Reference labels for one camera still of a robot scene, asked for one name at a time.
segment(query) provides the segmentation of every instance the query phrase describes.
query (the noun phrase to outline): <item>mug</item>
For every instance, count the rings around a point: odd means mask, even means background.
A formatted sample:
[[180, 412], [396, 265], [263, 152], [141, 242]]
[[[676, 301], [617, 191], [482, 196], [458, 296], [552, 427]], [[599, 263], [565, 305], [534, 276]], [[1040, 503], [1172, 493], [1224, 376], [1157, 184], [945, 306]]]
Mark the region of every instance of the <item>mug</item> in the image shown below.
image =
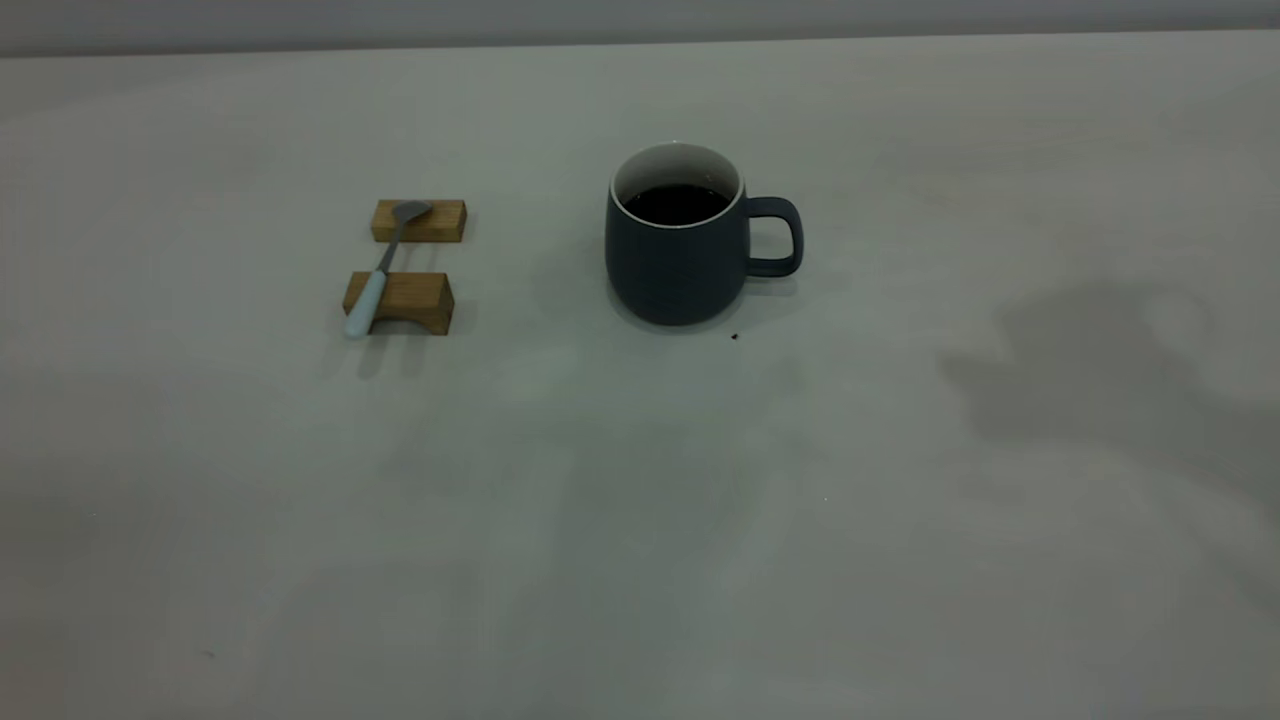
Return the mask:
[[[662, 224], [627, 209], [637, 208], [641, 193], [669, 186], [712, 191], [728, 205], [707, 218], [680, 220], [687, 224]], [[751, 218], [786, 220], [791, 255], [751, 258]], [[650, 323], [687, 325], [713, 318], [732, 305], [748, 277], [790, 275], [803, 258], [804, 229], [795, 205], [781, 197], [748, 197], [741, 173], [714, 150], [655, 145], [632, 155], [609, 183], [604, 225], [609, 282], [622, 304]]]

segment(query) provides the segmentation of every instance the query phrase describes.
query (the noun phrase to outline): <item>coffee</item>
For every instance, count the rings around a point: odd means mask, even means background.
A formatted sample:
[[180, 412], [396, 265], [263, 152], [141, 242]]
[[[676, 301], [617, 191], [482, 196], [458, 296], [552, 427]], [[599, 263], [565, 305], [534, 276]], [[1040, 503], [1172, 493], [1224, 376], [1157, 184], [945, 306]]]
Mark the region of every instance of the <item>coffee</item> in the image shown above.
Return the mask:
[[696, 184], [660, 184], [622, 204], [627, 213], [655, 225], [691, 225], [728, 208], [728, 197]]

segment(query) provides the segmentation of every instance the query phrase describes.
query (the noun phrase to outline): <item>table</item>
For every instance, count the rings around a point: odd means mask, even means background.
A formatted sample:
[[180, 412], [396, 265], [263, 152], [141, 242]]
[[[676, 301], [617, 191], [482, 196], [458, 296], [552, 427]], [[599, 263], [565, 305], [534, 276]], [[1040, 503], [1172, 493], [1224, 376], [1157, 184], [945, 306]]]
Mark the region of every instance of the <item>table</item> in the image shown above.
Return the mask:
[[[0, 61], [0, 714], [1274, 717], [1277, 67], [1276, 32]], [[671, 138], [808, 236], [685, 332], [600, 240]], [[468, 202], [394, 265], [449, 274], [453, 331], [348, 342], [406, 196]]]

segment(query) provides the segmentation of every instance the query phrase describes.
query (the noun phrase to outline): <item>metal spoon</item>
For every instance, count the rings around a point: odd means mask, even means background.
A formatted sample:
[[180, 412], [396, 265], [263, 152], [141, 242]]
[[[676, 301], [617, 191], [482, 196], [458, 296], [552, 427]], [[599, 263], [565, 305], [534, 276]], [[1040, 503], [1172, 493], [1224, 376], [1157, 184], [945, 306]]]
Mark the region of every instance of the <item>metal spoon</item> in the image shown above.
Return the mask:
[[356, 305], [347, 315], [343, 333], [351, 340], [369, 334], [369, 325], [374, 323], [374, 311], [378, 310], [378, 301], [383, 299], [383, 288], [387, 287], [387, 270], [392, 266], [392, 258], [396, 256], [396, 247], [399, 245], [399, 236], [404, 232], [404, 223], [430, 211], [431, 204], [419, 200], [408, 200], [392, 209], [392, 217], [396, 218], [396, 234], [392, 236], [392, 243], [383, 254], [383, 261], [378, 264], [376, 270], [369, 274], [365, 290], [360, 292], [360, 299], [356, 300]]

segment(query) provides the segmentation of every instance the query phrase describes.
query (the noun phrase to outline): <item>wall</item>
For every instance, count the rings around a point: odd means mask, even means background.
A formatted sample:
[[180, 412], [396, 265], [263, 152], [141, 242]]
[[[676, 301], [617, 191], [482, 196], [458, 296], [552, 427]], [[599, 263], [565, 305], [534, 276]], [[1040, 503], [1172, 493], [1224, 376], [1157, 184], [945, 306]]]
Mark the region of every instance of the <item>wall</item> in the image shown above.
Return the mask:
[[9, 0], [0, 55], [1271, 27], [1276, 0]]

